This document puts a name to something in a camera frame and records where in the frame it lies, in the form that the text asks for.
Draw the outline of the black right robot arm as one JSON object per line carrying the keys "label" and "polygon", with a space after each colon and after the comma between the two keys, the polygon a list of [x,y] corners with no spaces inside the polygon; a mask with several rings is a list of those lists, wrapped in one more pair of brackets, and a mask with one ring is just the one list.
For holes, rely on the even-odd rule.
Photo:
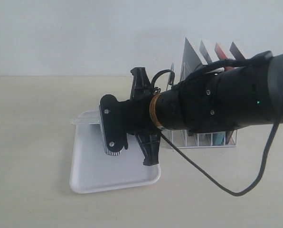
{"label": "black right robot arm", "polygon": [[233,131],[273,124],[283,107],[283,54],[266,51],[214,73],[203,68],[170,90],[140,95],[124,111],[128,133]]}

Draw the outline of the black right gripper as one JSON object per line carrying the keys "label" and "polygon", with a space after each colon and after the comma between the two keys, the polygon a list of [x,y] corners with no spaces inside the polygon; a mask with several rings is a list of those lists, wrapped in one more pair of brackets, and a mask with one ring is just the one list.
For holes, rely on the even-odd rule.
{"label": "black right gripper", "polygon": [[133,121],[130,132],[136,137],[144,155],[143,165],[157,165],[159,163],[160,131],[152,123],[149,113],[150,101],[154,97],[154,87],[144,67],[134,67],[131,74],[133,83],[128,112]]}

